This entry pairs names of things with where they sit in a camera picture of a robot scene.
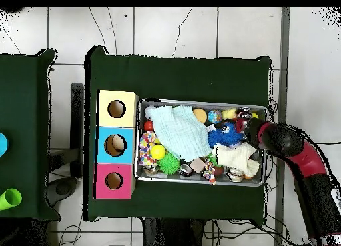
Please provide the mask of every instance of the blue plush toy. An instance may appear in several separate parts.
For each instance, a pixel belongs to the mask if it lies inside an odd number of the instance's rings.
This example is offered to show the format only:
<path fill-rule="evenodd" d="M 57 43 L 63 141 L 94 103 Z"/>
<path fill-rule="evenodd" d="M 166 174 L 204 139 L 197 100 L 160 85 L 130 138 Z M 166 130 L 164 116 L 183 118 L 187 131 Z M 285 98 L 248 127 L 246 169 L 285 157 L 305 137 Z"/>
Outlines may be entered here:
<path fill-rule="evenodd" d="M 242 133 L 236 132 L 233 123 L 225 123 L 222 129 L 208 133 L 208 144 L 213 148 L 217 143 L 225 146 L 235 145 L 244 138 Z"/>

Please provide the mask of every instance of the metal tray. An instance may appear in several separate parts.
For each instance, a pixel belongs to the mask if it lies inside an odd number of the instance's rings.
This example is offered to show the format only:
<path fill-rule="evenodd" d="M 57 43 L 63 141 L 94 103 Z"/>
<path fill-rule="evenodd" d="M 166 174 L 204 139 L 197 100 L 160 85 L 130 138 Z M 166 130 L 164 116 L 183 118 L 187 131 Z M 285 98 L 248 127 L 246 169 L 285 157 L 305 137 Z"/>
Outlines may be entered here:
<path fill-rule="evenodd" d="M 192 101 L 177 101 L 177 100 L 164 100 L 164 99 L 140 99 L 137 105 L 137 123 L 136 123 L 136 140 L 135 140 L 135 163 L 134 163 L 134 176 L 141 181 L 166 181 L 173 183 L 199 183 L 204 185 L 210 185 L 210 182 L 207 181 L 204 177 L 201 177 L 199 174 L 194 173 L 190 177 L 183 177 L 178 172 L 174 175 L 165 175 L 164 173 L 158 172 L 153 177 L 149 177 L 143 171 L 142 165 L 139 165 L 139 139 L 143 133 L 143 124 L 146 121 L 145 118 L 145 108 L 149 105 L 160 107 L 160 106 L 192 106 L 193 109 L 201 108 L 204 109 L 207 113 L 212 111 L 213 109 L 219 109 L 221 111 L 230 109 L 233 107 L 248 107 L 252 112 L 258 114 L 260 119 L 268 120 L 268 109 L 263 106 L 254 106 L 254 105 L 236 105 L 236 104 L 222 104 L 222 103 L 207 103 L 207 102 L 192 102 Z M 261 186 L 265 181 L 266 175 L 266 150 L 258 150 L 255 152 L 251 159 L 254 159 L 260 163 L 260 168 L 257 174 L 252 179 L 243 179 L 240 183 L 235 183 L 230 181 L 230 179 L 226 176 L 220 176 L 216 178 L 216 185 L 234 185 L 234 186 L 249 186 L 249 187 L 258 187 Z"/>

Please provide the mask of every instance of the yellow box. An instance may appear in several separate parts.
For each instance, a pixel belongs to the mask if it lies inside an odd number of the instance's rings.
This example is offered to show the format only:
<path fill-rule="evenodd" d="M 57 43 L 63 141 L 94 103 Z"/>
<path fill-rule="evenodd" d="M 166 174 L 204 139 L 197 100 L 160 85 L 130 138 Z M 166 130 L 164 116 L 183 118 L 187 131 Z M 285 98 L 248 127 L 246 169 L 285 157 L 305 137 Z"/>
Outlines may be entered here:
<path fill-rule="evenodd" d="M 135 127 L 139 97 L 134 92 L 98 90 L 97 93 L 100 127 Z"/>

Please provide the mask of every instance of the dark green tablecloth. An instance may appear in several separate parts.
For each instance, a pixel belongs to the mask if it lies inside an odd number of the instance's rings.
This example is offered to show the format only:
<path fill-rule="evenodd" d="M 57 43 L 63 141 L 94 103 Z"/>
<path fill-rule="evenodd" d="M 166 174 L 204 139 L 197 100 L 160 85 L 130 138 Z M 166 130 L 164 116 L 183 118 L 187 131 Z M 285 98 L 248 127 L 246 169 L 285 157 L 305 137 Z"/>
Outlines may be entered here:
<path fill-rule="evenodd" d="M 0 157 L 0 194 L 18 189 L 19 206 L 0 211 L 0 217 L 58 219 L 44 198 L 48 162 L 48 68 L 54 50 L 35 56 L 0 55 L 0 132 L 9 148 Z"/>
<path fill-rule="evenodd" d="M 109 56 L 93 47 L 85 57 L 85 218 L 178 217 L 263 222 L 264 186 L 240 187 L 137 181 L 130 200 L 93 199 L 96 90 L 134 91 L 140 98 L 267 106 L 270 58 L 162 59 Z"/>

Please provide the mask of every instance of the green spiky ball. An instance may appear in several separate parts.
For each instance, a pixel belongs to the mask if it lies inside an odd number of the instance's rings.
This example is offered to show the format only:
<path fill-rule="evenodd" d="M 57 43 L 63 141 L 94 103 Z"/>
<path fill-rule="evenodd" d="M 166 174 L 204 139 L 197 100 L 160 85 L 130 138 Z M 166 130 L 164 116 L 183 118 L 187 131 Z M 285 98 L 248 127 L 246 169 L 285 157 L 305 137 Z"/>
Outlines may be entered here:
<path fill-rule="evenodd" d="M 224 167 L 223 165 L 218 165 L 218 163 L 216 162 L 216 157 L 213 156 L 212 153 L 208 154 L 208 155 L 207 155 L 207 158 L 208 158 L 208 160 L 210 160 L 210 162 L 212 162 L 212 164 L 213 164 L 215 167 Z"/>
<path fill-rule="evenodd" d="M 173 175 L 180 169 L 180 161 L 169 152 L 161 159 L 157 161 L 160 167 L 160 171 L 166 175 Z"/>

